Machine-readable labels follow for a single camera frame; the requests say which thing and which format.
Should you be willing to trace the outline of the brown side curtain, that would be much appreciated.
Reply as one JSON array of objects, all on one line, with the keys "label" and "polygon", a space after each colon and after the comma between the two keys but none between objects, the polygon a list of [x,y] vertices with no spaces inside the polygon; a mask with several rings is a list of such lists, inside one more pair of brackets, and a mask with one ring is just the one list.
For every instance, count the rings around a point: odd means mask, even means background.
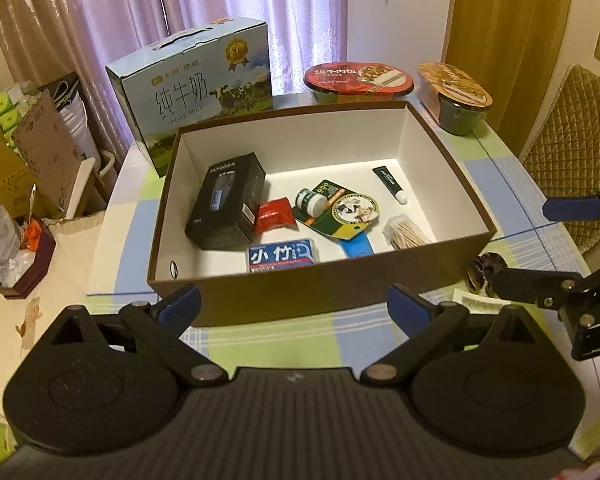
[{"label": "brown side curtain", "polygon": [[443,61],[493,98],[486,121],[516,155],[554,73],[571,0],[451,0]]}]

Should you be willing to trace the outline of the cotton swab bag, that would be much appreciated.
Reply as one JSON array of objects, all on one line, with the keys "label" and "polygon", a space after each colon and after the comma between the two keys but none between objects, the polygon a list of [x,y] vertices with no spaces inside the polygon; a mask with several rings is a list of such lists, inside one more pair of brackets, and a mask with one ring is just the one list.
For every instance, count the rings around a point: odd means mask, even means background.
[{"label": "cotton swab bag", "polygon": [[422,247],[431,243],[429,237],[406,214],[389,218],[382,234],[395,250]]}]

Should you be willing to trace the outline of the green card with badge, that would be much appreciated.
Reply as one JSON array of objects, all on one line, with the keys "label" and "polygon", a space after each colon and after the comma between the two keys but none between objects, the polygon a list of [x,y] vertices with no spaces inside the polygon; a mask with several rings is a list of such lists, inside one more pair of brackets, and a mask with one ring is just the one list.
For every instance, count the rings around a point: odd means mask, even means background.
[{"label": "green card with badge", "polygon": [[324,195],[327,209],[318,218],[311,218],[294,203],[294,218],[307,228],[335,240],[352,240],[379,218],[377,200],[354,192],[329,180],[321,181],[310,190]]}]

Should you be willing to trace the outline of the white hair claw clip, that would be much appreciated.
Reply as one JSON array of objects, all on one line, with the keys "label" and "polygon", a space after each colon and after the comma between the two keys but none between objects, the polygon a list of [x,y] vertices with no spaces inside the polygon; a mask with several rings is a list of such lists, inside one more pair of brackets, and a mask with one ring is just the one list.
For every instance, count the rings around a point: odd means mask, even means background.
[{"label": "white hair claw clip", "polygon": [[507,304],[506,300],[479,296],[458,288],[453,290],[452,300],[466,307],[473,314],[496,315]]}]

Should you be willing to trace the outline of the green tissue packs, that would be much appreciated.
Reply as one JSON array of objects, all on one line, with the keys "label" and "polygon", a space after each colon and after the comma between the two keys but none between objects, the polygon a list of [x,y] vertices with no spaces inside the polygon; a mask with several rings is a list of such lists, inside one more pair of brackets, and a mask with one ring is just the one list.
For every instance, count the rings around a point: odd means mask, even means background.
[{"label": "green tissue packs", "polygon": [[13,150],[16,144],[12,136],[37,99],[38,89],[30,81],[16,82],[0,92],[0,127],[6,144]]}]

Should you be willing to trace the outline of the dark red small tray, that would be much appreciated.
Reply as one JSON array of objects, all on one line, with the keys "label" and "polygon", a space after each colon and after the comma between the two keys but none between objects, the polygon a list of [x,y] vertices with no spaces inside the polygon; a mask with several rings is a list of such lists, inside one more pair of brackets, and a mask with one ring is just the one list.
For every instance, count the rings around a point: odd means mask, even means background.
[{"label": "dark red small tray", "polygon": [[35,289],[40,281],[46,277],[56,240],[46,224],[36,217],[32,219],[33,229],[31,235],[26,235],[26,243],[33,242],[36,248],[31,252],[29,248],[21,249],[15,260],[15,271],[18,281],[14,284],[0,285],[0,294],[7,300],[24,299]]}]

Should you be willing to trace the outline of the small white green jar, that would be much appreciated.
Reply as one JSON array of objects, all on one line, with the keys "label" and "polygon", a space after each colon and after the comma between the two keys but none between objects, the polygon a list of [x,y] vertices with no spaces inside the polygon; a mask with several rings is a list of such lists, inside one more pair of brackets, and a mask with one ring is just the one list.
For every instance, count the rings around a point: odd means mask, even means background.
[{"label": "small white green jar", "polygon": [[327,209],[327,198],[309,188],[302,188],[294,201],[296,207],[311,218],[318,218]]}]

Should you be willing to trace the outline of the green ointment tube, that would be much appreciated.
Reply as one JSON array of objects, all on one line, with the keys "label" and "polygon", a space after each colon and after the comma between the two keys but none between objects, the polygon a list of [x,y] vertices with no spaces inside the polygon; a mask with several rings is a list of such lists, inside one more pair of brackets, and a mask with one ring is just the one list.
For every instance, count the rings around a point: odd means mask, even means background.
[{"label": "green ointment tube", "polygon": [[390,172],[387,166],[379,166],[373,169],[373,173],[381,183],[385,185],[385,188],[393,196],[393,198],[401,205],[406,205],[408,197],[402,186],[396,180],[394,175]]}]

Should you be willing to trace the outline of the blue milk carton box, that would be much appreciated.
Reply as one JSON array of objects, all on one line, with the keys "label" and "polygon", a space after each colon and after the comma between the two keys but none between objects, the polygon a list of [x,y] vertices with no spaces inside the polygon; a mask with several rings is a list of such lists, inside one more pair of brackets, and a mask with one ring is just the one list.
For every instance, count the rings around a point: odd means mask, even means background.
[{"label": "blue milk carton box", "polygon": [[181,128],[273,107],[268,25],[221,18],[177,32],[106,66],[123,115],[162,177]]}]

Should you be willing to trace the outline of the red snack packet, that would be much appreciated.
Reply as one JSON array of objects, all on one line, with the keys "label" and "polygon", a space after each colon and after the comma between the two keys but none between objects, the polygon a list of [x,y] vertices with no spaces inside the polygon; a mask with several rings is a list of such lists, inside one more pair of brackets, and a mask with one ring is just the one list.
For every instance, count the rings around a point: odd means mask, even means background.
[{"label": "red snack packet", "polygon": [[293,228],[296,225],[294,212],[286,197],[270,200],[259,207],[254,234],[261,235],[265,232],[280,228]]}]

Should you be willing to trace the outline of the orange lid noodle bowl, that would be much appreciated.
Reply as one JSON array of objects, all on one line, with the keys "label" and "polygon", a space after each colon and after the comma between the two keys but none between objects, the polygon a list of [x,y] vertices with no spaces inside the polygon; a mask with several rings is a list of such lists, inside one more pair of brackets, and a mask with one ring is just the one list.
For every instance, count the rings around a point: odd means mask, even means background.
[{"label": "orange lid noodle bowl", "polygon": [[418,64],[418,98],[438,126],[454,136],[468,136],[493,104],[474,78],[442,62]]}]

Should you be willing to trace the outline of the red lid noodle bowl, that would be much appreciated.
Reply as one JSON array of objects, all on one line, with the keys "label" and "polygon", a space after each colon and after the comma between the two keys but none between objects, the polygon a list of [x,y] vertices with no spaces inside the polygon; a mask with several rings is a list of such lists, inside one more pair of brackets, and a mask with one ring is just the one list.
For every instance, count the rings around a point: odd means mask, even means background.
[{"label": "red lid noodle bowl", "polygon": [[414,90],[413,77],[378,62],[333,62],[310,67],[303,76],[318,104],[384,102]]}]

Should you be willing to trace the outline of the checkered tablecloth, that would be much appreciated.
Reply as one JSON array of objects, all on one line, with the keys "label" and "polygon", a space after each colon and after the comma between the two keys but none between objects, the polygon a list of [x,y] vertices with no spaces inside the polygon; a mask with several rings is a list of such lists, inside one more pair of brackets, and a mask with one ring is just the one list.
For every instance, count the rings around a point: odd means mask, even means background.
[{"label": "checkered tablecloth", "polygon": [[[482,200],[496,225],[488,249],[513,266],[538,270],[590,270],[563,226],[543,219],[544,197],[521,162],[489,126],[459,138],[439,139]],[[106,210],[87,286],[91,312],[108,314],[134,300],[155,301],[147,284],[152,234],[163,178],[137,146],[125,156]],[[228,370],[238,366],[350,366],[355,372],[404,341],[385,304],[315,314],[285,315],[276,322],[193,328],[186,344]],[[572,441],[584,457],[600,457],[600,358],[574,366],[584,385],[586,411]]]}]

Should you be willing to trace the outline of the purple window curtain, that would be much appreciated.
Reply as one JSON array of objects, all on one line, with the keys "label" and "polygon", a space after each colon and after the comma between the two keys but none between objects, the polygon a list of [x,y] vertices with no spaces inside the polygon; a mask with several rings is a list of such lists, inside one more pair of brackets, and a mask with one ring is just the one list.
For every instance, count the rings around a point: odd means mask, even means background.
[{"label": "purple window curtain", "polygon": [[16,81],[77,74],[96,141],[123,158],[132,134],[106,66],[219,18],[265,21],[278,94],[300,92],[310,66],[346,55],[347,0],[0,0],[0,47]]}]

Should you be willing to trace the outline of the brown cardboard carton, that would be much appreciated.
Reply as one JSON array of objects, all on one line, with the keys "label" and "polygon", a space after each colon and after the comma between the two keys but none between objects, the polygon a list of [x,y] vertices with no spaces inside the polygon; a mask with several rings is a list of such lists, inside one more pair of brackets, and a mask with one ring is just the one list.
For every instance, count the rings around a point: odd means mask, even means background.
[{"label": "brown cardboard carton", "polygon": [[47,92],[24,115],[10,148],[0,130],[0,203],[14,219],[29,207],[42,218],[61,219],[69,204],[82,157]]}]

